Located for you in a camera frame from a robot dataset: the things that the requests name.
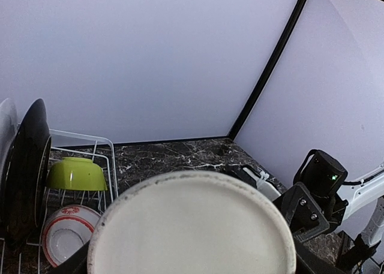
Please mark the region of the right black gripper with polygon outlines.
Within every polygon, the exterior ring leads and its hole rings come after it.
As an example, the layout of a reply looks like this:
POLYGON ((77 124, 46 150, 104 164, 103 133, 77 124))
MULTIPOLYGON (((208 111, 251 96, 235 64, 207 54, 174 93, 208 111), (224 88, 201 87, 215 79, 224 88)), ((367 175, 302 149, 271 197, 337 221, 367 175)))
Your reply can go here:
POLYGON ((295 240, 307 242, 333 232, 343 221, 347 200, 339 195, 318 198, 298 182, 273 201, 280 211, 295 240))

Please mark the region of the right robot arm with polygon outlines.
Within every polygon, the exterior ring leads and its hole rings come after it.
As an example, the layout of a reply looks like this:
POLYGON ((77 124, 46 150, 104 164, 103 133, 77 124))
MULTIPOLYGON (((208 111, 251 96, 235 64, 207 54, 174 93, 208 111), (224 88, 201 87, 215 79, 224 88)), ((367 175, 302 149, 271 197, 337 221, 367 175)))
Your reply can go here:
POLYGON ((296 247, 297 273, 361 273, 362 265, 383 241, 383 165, 357 178, 332 156, 312 149, 293 178, 293 185, 272 202, 285 217, 296 247), (333 232, 343 221, 372 201, 376 208, 354 246, 331 266, 304 243, 333 232))

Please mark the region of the white patterned mug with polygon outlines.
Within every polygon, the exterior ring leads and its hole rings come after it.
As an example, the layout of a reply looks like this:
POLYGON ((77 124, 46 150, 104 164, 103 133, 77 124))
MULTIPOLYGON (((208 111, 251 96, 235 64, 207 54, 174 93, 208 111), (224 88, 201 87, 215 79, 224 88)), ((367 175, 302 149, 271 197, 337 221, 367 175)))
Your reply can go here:
POLYGON ((294 273, 279 210, 213 171, 160 174, 123 192, 91 237, 88 273, 294 273))

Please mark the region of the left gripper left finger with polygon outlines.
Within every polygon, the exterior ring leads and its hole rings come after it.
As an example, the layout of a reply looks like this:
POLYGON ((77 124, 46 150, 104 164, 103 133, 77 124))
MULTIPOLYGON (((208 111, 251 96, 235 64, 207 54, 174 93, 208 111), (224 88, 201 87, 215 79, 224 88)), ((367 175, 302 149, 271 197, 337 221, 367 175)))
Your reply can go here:
POLYGON ((83 245, 69 259, 55 268, 58 274, 87 274, 88 245, 83 245))

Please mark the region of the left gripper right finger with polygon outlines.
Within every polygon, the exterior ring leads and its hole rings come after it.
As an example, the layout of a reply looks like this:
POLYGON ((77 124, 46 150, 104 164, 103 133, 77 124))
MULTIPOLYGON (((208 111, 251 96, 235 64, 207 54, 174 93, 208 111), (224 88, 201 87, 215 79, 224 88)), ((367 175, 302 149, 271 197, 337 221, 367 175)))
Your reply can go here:
POLYGON ((318 236, 304 243, 294 239, 294 242, 295 273, 344 273, 335 266, 341 248, 339 236, 318 236))

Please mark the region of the black striped dinner plate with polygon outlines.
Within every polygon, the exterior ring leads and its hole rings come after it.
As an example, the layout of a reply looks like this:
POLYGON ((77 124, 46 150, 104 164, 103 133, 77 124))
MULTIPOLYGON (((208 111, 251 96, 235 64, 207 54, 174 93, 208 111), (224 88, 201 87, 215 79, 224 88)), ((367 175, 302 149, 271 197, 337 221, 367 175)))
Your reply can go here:
POLYGON ((39 98, 17 130, 1 178, 1 227, 6 246, 15 255, 42 223, 51 144, 46 106, 39 98))

